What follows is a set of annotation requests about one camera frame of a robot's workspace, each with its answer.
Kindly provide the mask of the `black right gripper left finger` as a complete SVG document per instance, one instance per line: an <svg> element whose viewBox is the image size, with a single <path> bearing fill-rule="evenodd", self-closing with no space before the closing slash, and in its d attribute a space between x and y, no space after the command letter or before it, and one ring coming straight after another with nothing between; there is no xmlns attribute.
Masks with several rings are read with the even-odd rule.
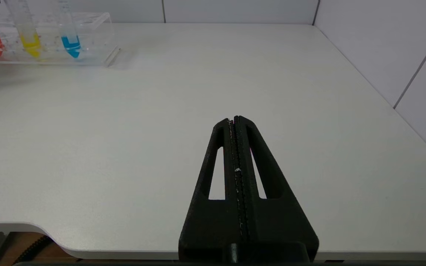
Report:
<svg viewBox="0 0 426 266"><path fill-rule="evenodd" d="M212 131L196 187L179 238L180 261L238 261L244 239L232 146L232 121ZM223 150L224 199L210 199L218 150Z"/></svg>

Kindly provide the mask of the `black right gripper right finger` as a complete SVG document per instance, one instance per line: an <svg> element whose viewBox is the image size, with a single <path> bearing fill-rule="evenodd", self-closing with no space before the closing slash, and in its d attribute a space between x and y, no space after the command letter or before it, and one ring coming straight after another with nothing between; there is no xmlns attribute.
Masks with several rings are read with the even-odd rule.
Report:
<svg viewBox="0 0 426 266"><path fill-rule="evenodd" d="M257 126L234 118L247 236L239 261L313 261L319 241Z"/></svg>

